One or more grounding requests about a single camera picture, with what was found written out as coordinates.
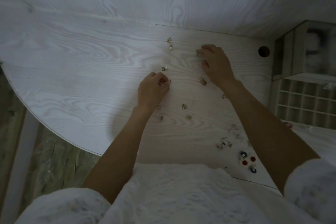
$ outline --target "person's right arm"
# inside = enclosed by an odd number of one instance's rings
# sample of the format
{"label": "person's right arm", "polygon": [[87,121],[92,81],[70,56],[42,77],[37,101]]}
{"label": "person's right arm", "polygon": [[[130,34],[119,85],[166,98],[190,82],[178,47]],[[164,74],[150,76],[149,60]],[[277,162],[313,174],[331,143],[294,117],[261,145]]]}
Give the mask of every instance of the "person's right arm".
{"label": "person's right arm", "polygon": [[294,169],[319,155],[235,79],[220,47],[203,45],[197,53],[204,57],[204,71],[232,103],[253,149],[284,194],[286,180]]}

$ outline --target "white dress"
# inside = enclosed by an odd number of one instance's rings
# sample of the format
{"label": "white dress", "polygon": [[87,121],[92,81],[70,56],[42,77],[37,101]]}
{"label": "white dress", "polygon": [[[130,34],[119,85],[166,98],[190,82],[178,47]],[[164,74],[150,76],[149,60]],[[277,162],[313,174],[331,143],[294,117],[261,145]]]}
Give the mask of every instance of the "white dress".
{"label": "white dress", "polygon": [[336,167],[305,162],[284,198],[258,185],[245,191],[205,165],[136,164],[112,205],[91,189],[63,189],[34,200],[16,221],[30,223],[336,223]]}

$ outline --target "white sleeve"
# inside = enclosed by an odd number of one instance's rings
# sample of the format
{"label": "white sleeve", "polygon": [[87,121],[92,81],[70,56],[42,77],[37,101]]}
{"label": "white sleeve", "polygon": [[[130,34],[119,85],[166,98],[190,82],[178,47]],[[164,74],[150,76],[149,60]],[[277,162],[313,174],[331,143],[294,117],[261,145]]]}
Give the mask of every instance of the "white sleeve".
{"label": "white sleeve", "polygon": [[336,220],[336,167],[322,159],[312,159],[288,177],[284,196],[322,223]]}
{"label": "white sleeve", "polygon": [[62,189],[35,199],[15,224],[98,223],[110,206],[92,189]]}

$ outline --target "person's left hand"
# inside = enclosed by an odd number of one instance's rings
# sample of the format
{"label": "person's left hand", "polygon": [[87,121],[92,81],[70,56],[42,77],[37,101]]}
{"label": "person's left hand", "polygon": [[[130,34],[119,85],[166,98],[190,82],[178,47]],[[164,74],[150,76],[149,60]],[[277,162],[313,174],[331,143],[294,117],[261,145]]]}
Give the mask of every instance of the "person's left hand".
{"label": "person's left hand", "polygon": [[138,105],[141,110],[152,114],[169,90],[170,80],[163,73],[151,72],[138,88]]}

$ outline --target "white wooden table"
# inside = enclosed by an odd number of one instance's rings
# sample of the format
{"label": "white wooden table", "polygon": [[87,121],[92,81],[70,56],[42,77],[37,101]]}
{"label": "white wooden table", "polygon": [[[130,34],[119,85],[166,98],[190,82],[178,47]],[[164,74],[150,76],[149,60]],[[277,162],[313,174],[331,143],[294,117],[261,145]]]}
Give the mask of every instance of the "white wooden table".
{"label": "white wooden table", "polygon": [[[167,67],[171,89],[146,126],[137,161],[202,163],[275,187],[259,160],[257,174],[238,166],[239,152],[253,149],[243,131],[239,140],[229,133],[231,124],[242,130],[241,123],[195,54],[202,44],[221,46],[236,78],[267,105],[273,41],[19,9],[1,13],[0,59],[11,86],[29,111],[66,141],[103,154],[136,105],[138,84]],[[271,55],[260,57],[260,46],[268,46]],[[218,150],[223,137],[233,146]]]}

